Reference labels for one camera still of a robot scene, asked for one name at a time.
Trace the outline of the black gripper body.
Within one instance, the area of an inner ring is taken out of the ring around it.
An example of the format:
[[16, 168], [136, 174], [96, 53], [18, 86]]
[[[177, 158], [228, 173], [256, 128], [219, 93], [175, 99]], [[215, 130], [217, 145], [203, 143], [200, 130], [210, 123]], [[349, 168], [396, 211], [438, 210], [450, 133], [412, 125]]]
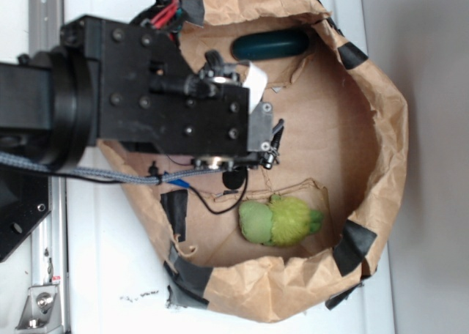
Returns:
[[252, 64], [211, 50], [194, 71], [170, 33], [90, 15], [63, 25], [60, 42], [91, 86], [94, 139], [226, 170], [275, 163], [282, 126]]

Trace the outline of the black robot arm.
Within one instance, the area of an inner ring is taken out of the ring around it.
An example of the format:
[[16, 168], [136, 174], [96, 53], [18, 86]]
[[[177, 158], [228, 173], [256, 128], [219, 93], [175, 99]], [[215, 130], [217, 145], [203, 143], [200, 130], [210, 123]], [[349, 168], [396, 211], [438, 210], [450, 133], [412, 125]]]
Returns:
[[270, 168], [272, 105], [216, 51], [195, 72], [170, 33], [83, 16], [50, 51], [1, 65], [1, 150], [54, 171], [115, 141], [129, 152], [184, 155], [198, 166]]

